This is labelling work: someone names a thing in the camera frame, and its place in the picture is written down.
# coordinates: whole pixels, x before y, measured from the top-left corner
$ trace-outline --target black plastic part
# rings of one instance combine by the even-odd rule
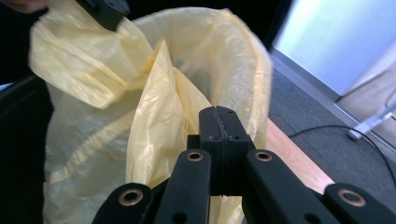
[[[343,223],[396,223],[396,216],[373,196],[346,183],[329,185],[323,203]]]
[[[116,31],[129,6],[122,0],[76,0],[104,28]]]
[[[200,148],[212,156],[212,195],[242,196],[243,159],[254,145],[234,111],[217,106],[199,114]]]
[[[154,223],[207,223],[210,166],[209,153],[201,149],[180,153]]]
[[[272,223],[339,223],[275,153],[249,151],[245,170]]]
[[[45,82],[31,74],[0,91],[0,223],[43,223]]]
[[[108,196],[92,224],[146,223],[151,202],[149,187],[136,183],[122,185]]]
[[[255,189],[247,183],[247,187],[242,198],[242,209],[248,224],[271,224],[262,201],[257,197]]]

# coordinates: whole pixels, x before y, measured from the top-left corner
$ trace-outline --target hand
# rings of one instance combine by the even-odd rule
[[[0,0],[0,3],[21,13],[33,13],[47,6],[48,0]]]

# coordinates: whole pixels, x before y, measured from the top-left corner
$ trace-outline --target black object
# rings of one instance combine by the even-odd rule
[[[131,12],[127,18],[132,20],[148,14],[175,7],[228,8],[238,16],[249,29],[271,51],[272,43],[282,27],[291,7],[291,0],[127,0]]]
[[[188,150],[152,200],[118,210],[111,204],[122,194],[112,193],[93,224],[129,223],[130,217],[139,217],[134,223],[207,223],[210,196],[217,195],[242,196],[247,223],[396,223],[386,206],[355,186],[332,184],[324,195],[307,188],[274,152],[254,149],[232,110],[209,107],[199,118],[200,134],[189,136]]]
[[[30,29],[46,9],[24,14],[0,3],[0,85],[31,74],[28,66]]]
[[[51,113],[46,84],[34,75],[0,91],[0,223],[43,223],[44,145]]]
[[[104,28],[116,31],[129,11],[124,0],[76,0]]]

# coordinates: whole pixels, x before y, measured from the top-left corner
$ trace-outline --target screw hole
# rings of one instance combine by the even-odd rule
[[[272,156],[265,152],[258,152],[256,153],[256,159],[259,161],[271,161]]]
[[[340,197],[345,203],[349,203],[356,207],[363,207],[366,205],[366,201],[361,197],[361,195],[349,189],[339,189],[338,197]]]
[[[176,213],[173,215],[172,221],[176,224],[187,223],[187,215],[184,213]]]
[[[203,158],[204,155],[199,152],[192,152],[187,155],[189,161],[201,161]]]
[[[143,199],[143,192],[140,189],[127,189],[119,197],[119,203],[123,206],[132,206]]]
[[[319,224],[320,223],[320,219],[317,216],[315,216],[314,214],[305,214],[304,218],[308,223],[311,223],[311,224]]]
[[[220,138],[217,136],[209,136],[209,140],[219,140]]]

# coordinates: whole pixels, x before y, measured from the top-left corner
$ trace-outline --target white wall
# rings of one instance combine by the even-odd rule
[[[343,95],[395,39],[395,0],[296,0],[274,47]]]

